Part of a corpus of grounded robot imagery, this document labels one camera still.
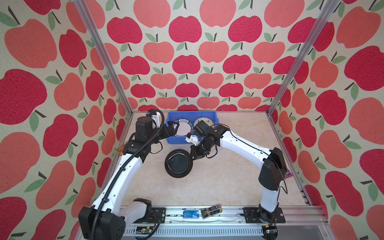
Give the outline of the green rim plate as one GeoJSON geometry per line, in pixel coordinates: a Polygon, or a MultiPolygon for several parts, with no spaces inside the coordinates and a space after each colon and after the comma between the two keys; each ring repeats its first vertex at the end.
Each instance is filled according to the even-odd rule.
{"type": "Polygon", "coordinates": [[[176,135],[177,137],[186,136],[188,133],[192,131],[192,128],[194,126],[192,122],[187,119],[178,119],[175,122],[180,123],[180,127],[176,135]]]}

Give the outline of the black plate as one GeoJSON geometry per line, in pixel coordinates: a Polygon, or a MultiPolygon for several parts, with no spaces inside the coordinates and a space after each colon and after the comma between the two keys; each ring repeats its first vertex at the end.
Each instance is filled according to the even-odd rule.
{"type": "Polygon", "coordinates": [[[165,169],[169,176],[173,178],[186,177],[193,168],[193,160],[190,153],[183,149],[171,151],[165,159],[165,169]]]}

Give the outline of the cream floral plate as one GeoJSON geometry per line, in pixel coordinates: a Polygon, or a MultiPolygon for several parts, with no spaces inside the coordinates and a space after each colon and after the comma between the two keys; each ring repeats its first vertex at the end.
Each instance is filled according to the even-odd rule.
{"type": "Polygon", "coordinates": [[[198,119],[194,122],[194,126],[197,126],[197,124],[198,124],[199,122],[201,122],[201,121],[205,122],[209,127],[211,127],[211,126],[214,125],[214,122],[213,122],[211,119],[202,117],[202,118],[198,118],[198,119]]]}

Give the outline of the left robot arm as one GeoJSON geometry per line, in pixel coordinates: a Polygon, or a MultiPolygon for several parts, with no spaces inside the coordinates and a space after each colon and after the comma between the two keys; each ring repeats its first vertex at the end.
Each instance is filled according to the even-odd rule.
{"type": "Polygon", "coordinates": [[[125,145],[118,168],[101,195],[90,207],[83,207],[79,223],[86,240],[120,240],[126,227],[136,221],[160,223],[152,217],[152,203],[135,199],[122,208],[122,201],[133,177],[143,165],[151,146],[162,139],[176,135],[179,124],[154,121],[151,117],[140,117],[133,138],[125,145]]]}

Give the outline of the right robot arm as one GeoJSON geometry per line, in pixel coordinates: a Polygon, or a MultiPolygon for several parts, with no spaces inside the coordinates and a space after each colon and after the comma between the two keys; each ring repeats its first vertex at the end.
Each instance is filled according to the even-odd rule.
{"type": "Polygon", "coordinates": [[[223,147],[251,161],[260,169],[258,180],[263,187],[259,205],[261,212],[270,215],[276,212],[280,190],[288,191],[285,183],[288,169],[281,149],[258,146],[236,135],[224,124],[213,127],[202,122],[200,127],[193,128],[193,132],[186,136],[186,141],[192,144],[192,160],[207,158],[212,148],[223,147]]]}

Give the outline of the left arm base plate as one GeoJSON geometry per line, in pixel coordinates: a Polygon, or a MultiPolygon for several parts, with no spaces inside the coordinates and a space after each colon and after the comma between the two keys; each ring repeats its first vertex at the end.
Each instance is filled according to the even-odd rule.
{"type": "Polygon", "coordinates": [[[152,211],[148,218],[143,217],[139,220],[136,220],[135,224],[147,224],[147,223],[155,223],[156,220],[160,221],[161,224],[165,223],[166,217],[166,208],[154,208],[152,207],[152,211]]]}

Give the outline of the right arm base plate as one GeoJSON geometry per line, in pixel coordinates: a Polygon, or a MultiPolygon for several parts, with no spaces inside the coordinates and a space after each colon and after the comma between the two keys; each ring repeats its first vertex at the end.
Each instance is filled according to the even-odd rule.
{"type": "Polygon", "coordinates": [[[284,224],[286,223],[282,209],[277,207],[274,212],[269,213],[267,210],[259,207],[244,207],[242,216],[247,224],[284,224]]]}

